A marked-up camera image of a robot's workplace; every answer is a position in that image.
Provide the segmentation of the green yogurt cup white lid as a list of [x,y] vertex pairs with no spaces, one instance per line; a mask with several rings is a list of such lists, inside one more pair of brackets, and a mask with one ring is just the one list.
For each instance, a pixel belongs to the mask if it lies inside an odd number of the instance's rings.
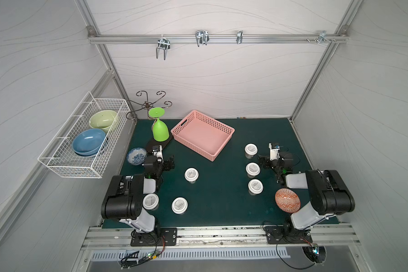
[[199,177],[199,173],[195,168],[188,168],[185,171],[184,177],[186,181],[190,182],[191,184],[195,183]]

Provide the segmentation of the pink plastic basket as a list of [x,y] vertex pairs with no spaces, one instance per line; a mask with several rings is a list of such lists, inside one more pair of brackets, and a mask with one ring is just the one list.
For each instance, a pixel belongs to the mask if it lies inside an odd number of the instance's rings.
[[174,139],[213,162],[229,142],[235,129],[193,110],[171,129]]

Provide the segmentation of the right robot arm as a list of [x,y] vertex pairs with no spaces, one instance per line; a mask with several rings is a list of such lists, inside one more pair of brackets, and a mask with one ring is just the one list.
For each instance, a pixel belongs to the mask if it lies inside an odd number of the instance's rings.
[[276,174],[281,186],[275,202],[289,214],[280,227],[283,233],[306,233],[318,223],[355,210],[355,200],[336,170],[293,173],[290,153],[260,155],[258,162]]

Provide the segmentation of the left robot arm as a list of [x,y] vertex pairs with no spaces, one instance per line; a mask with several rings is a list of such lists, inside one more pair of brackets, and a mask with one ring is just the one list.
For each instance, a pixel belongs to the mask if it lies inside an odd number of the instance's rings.
[[101,205],[103,219],[127,224],[138,233],[158,233],[158,220],[147,212],[144,198],[163,184],[163,172],[175,168],[174,157],[163,160],[155,155],[144,159],[144,173],[113,176]]

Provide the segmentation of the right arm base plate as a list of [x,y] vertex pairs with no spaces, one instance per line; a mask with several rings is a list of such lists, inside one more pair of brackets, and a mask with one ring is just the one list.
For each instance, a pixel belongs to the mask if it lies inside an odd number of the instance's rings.
[[268,244],[312,244],[313,240],[309,230],[297,230],[288,225],[264,226],[265,237]]

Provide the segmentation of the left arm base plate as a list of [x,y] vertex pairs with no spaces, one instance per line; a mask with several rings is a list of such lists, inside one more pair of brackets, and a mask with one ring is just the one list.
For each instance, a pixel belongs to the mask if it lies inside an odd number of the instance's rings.
[[162,247],[177,244],[177,228],[160,228],[151,233],[131,233],[131,247]]

